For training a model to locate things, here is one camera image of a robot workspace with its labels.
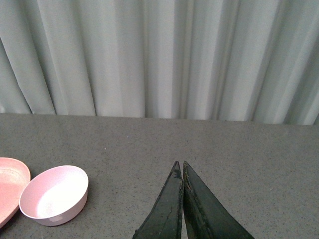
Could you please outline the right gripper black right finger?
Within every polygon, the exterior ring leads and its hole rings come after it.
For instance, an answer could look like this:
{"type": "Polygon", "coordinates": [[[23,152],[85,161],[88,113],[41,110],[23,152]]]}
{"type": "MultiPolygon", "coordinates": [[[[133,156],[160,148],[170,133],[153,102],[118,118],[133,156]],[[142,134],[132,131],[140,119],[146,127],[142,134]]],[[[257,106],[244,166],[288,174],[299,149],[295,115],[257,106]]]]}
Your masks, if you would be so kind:
{"type": "Polygon", "coordinates": [[[223,207],[198,174],[183,163],[183,211],[189,239],[252,239],[223,207]]]}

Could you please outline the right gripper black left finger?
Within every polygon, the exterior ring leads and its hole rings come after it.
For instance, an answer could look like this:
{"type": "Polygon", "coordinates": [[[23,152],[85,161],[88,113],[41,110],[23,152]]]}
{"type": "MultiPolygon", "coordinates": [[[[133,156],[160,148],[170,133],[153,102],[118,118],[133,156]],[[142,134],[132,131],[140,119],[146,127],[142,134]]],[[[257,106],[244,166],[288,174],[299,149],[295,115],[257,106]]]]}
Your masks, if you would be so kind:
{"type": "Polygon", "coordinates": [[[183,179],[176,161],[166,182],[142,225],[135,231],[135,239],[179,239],[182,229],[183,179]]]}

